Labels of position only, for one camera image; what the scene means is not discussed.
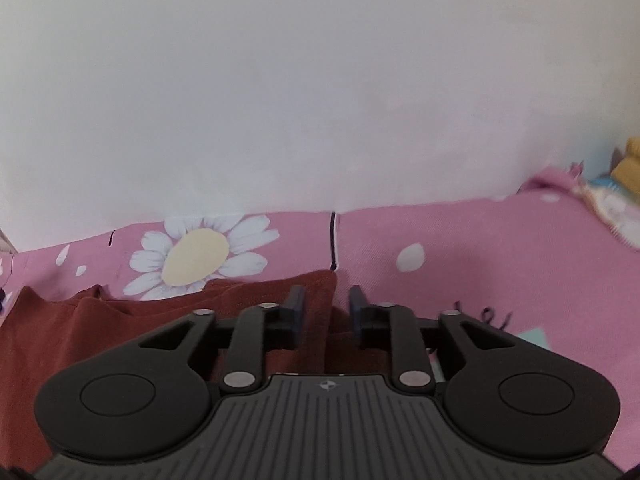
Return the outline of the dark red knit sweater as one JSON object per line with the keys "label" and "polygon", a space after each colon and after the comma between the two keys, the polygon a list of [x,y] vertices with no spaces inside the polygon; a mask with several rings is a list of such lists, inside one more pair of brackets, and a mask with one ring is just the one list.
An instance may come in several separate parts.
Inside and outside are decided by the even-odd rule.
{"label": "dark red knit sweater", "polygon": [[337,277],[328,270],[269,282],[211,280],[200,292],[165,300],[115,299],[94,285],[52,301],[25,287],[1,325],[1,463],[27,471],[46,462],[50,448],[34,416],[36,394],[53,374],[201,308],[235,318],[256,304],[306,290],[302,344],[268,353],[268,373],[383,373],[382,351],[361,350],[348,315],[334,307]]}

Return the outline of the pink floral bed sheet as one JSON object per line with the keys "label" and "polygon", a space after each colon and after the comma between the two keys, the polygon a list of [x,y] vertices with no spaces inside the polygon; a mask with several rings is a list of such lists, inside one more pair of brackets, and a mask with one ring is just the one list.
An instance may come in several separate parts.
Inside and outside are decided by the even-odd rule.
{"label": "pink floral bed sheet", "polygon": [[328,270],[334,307],[360,286],[430,318],[485,309],[535,344],[605,375],[622,400],[608,456],[639,459],[639,253],[628,216],[610,229],[570,172],[546,169],[518,192],[349,214],[237,214],[134,224],[66,245],[3,255],[1,325],[23,288],[60,301],[99,285],[115,299],[165,300],[211,280],[247,283]]}

